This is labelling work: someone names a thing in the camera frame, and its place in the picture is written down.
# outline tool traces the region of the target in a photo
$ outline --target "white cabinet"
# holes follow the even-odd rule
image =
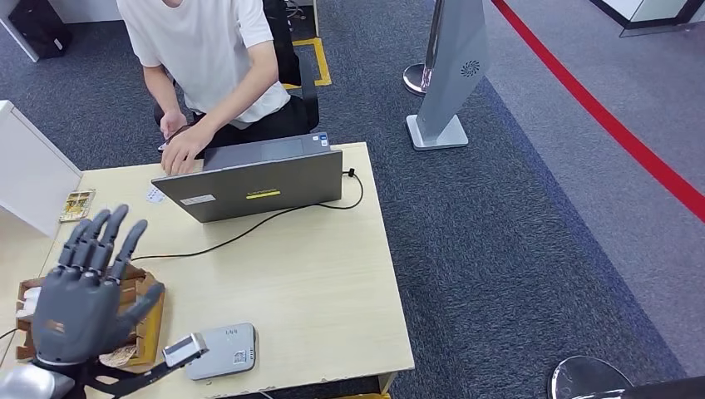
[[[690,22],[705,22],[705,3],[695,12]]]
[[[81,172],[9,101],[0,101],[0,142],[0,210],[53,238]]]
[[[676,17],[687,0],[603,0],[631,22]]]
[[[49,0],[64,23],[117,21],[117,0]]]

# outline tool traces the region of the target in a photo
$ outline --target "black chair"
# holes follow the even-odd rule
[[[279,81],[283,84],[301,86],[301,97],[291,96],[290,101],[302,101],[306,110],[308,128],[318,126],[318,94],[313,79],[313,69],[306,61],[300,59],[293,50],[291,32],[289,31],[287,10],[284,0],[263,0],[264,15],[274,38],[274,51],[277,54]],[[156,124],[161,122],[164,112],[155,104]]]

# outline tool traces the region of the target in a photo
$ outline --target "gray stand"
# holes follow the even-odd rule
[[[418,125],[418,116],[407,116],[407,128],[412,135],[414,150],[435,150],[440,148],[464,147],[467,145],[467,135],[457,116],[451,118],[451,123],[446,126],[435,140],[424,140]]]
[[[574,356],[562,361],[549,380],[549,399],[573,399],[594,394],[594,399],[620,397],[632,387],[611,364],[594,357]]]
[[[431,22],[431,37],[428,39],[426,62],[414,64],[404,70],[404,87],[417,96],[425,96],[428,85],[431,83],[431,72],[436,63],[436,44],[438,43],[438,24],[441,20],[443,0],[436,0]]]
[[[436,0],[426,64],[410,66],[404,74],[409,91],[426,93],[418,114],[407,117],[416,150],[468,144],[455,114],[488,66],[482,0]]]

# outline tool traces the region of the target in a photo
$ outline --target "gray carpet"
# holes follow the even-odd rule
[[[400,76],[424,53],[429,4],[319,7],[333,78],[320,91],[320,129],[369,145],[417,364],[392,395],[542,397],[553,367],[575,354],[608,359],[637,383],[683,377],[488,81],[459,112],[467,148],[412,149],[402,121],[420,100]],[[67,57],[36,66],[0,38],[0,93],[81,168],[156,161],[124,29],[74,28]]]
[[[678,90],[701,75],[694,58],[700,51],[705,60],[705,47],[698,50],[694,43],[697,35],[705,40],[705,30],[619,39],[619,26],[587,0],[510,4],[636,136],[661,135],[668,142],[664,147],[646,140],[652,150],[668,162],[669,154],[682,153],[672,166],[683,176],[703,172],[703,158],[690,154],[694,147],[682,140],[683,135],[695,141],[703,135],[697,127],[702,118],[693,115],[697,103],[690,102],[697,98],[690,93],[703,86],[682,91],[683,97]],[[560,19],[572,12],[580,18],[568,29]],[[700,310],[705,302],[705,224],[594,121],[494,7],[486,7],[486,20],[493,87],[685,370],[691,376],[705,374],[705,313]],[[643,62],[649,57],[668,61]],[[691,68],[672,67],[679,63]],[[618,73],[583,73],[610,65]],[[658,89],[664,79],[673,87]],[[629,90],[619,89],[626,86]],[[649,96],[640,95],[645,91]],[[630,100],[617,106],[619,96]],[[688,104],[678,108],[680,101]],[[661,125],[630,124],[646,105],[657,105],[648,113]],[[671,127],[658,127],[664,124]]]

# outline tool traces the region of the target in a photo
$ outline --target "gray laptop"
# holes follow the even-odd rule
[[[207,150],[204,170],[152,180],[201,223],[340,200],[343,153],[326,133]]]

